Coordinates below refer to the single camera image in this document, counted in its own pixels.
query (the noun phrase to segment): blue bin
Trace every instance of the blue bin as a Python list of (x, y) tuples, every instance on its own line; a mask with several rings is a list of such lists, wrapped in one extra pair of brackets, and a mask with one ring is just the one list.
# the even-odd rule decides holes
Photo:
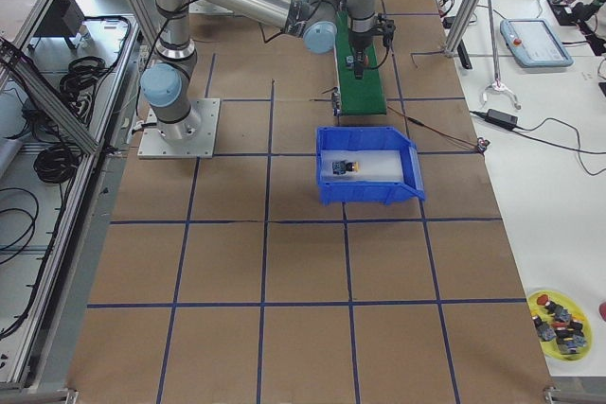
[[(403, 182), (339, 180), (322, 174), (323, 154), (328, 150), (397, 150)], [(425, 200), (417, 146), (392, 127), (321, 127), (316, 131), (316, 180), (322, 203), (392, 202), (410, 198)]]

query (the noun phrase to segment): yellow bowl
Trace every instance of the yellow bowl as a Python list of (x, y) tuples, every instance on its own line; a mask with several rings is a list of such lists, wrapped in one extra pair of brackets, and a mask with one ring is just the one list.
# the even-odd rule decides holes
[(563, 355), (560, 353), (560, 349), (558, 349), (558, 345), (556, 344), (556, 340), (551, 341), (541, 341), (541, 348), (543, 349), (543, 353), (551, 357), (552, 359), (564, 360), (564, 361), (575, 361), (580, 360), (587, 355), (589, 349), (591, 349), (592, 345), (592, 334), (591, 327), (589, 326), (589, 322), (585, 317), (585, 314), (580, 309), (580, 307), (573, 302), (570, 298), (565, 296), (562, 293), (559, 293), (555, 290), (539, 290), (534, 292), (527, 298), (528, 306), (530, 307), (530, 312), (536, 312), (541, 316), (545, 322), (551, 325), (553, 323), (553, 317), (551, 314), (547, 313), (547, 310), (544, 306), (539, 305), (537, 303), (537, 298), (546, 293), (549, 295), (549, 300), (552, 302), (556, 302), (558, 305), (562, 305), (568, 312), (572, 314), (575, 318), (582, 319), (583, 323), (583, 333), (585, 334), (585, 340), (587, 340), (587, 345), (585, 347), (580, 347), (578, 354), (572, 355)]

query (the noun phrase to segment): green mat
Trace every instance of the green mat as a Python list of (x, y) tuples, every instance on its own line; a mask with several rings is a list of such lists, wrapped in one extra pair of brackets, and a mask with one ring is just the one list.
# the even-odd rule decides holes
[[(337, 15), (337, 72), (341, 89), (341, 115), (387, 114), (385, 97), (378, 70), (364, 71), (362, 79), (353, 76), (353, 68), (348, 68), (346, 57), (351, 55), (348, 39), (348, 16), (345, 12)], [(367, 50), (368, 65), (377, 65), (375, 46)]]

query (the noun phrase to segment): red object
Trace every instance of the red object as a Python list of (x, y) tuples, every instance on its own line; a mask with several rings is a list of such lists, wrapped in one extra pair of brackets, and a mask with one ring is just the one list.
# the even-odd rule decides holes
[(549, 301), (549, 295), (544, 293), (543, 295), (540, 295), (539, 298), (537, 298), (537, 305), (541, 305), (542, 307), (544, 307), (548, 301)]

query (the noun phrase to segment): tiled table surface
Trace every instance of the tiled table surface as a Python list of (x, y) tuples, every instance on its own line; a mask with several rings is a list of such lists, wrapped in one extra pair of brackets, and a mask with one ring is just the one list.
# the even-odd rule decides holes
[[(474, 141), (434, 0), (382, 0), (390, 106)], [(319, 202), (332, 55), (193, 19), (192, 97), (223, 98), (217, 156), (130, 149), (68, 385), (90, 403), (540, 403), (550, 382), (480, 155), (418, 143), (427, 202)]]

